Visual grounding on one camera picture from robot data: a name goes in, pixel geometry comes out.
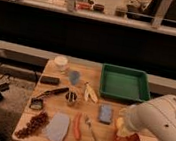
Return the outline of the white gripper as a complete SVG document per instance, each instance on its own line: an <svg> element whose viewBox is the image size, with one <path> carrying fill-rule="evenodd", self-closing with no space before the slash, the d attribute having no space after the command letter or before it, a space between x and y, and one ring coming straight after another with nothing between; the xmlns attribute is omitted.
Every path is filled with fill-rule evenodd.
<svg viewBox="0 0 176 141"><path fill-rule="evenodd" d="M138 111L139 106L131 105L119 110L117 121L117 136L131 136L139 131L138 128Z"/></svg>

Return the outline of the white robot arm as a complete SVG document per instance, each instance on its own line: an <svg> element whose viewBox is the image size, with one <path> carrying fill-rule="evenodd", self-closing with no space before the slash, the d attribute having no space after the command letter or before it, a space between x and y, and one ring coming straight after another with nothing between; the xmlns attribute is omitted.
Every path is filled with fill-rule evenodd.
<svg viewBox="0 0 176 141"><path fill-rule="evenodd" d="M161 141L176 141L176 96L164 95L119 112L117 136L130 136L147 128Z"/></svg>

